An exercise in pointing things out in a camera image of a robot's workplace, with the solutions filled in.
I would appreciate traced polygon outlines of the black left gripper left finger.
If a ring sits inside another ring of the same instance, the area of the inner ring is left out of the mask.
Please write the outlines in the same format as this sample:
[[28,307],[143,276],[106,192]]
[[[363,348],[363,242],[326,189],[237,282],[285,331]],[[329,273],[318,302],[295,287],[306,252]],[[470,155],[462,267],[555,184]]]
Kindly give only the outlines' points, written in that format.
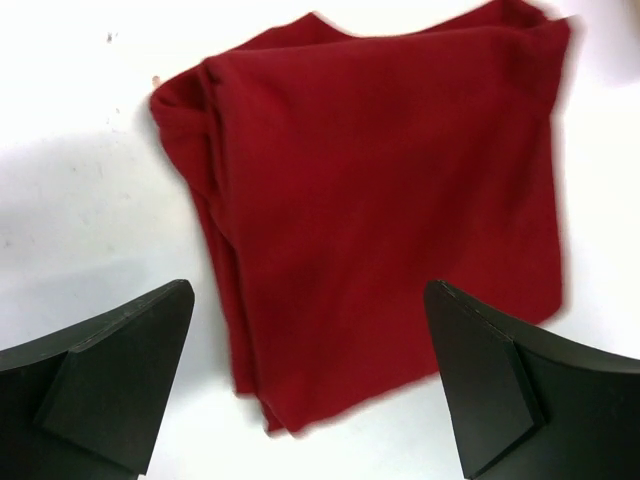
[[173,280],[1,353],[4,479],[147,473],[194,308]]

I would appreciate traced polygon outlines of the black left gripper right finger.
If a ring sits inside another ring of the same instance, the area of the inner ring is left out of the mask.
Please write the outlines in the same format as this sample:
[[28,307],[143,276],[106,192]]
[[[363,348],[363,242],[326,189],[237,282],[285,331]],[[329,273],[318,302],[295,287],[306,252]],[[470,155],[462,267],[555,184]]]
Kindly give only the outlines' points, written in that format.
[[428,283],[424,304],[465,478],[638,478],[638,360],[443,281]]

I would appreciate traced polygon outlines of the red t shirt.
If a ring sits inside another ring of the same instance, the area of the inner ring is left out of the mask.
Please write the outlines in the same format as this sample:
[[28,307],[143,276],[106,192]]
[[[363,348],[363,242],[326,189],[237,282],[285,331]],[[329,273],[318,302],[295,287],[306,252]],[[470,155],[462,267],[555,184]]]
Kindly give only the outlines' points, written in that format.
[[434,373],[431,280],[533,324],[560,309],[552,116],[571,34],[523,1],[388,37],[308,14],[152,93],[236,392],[269,433]]

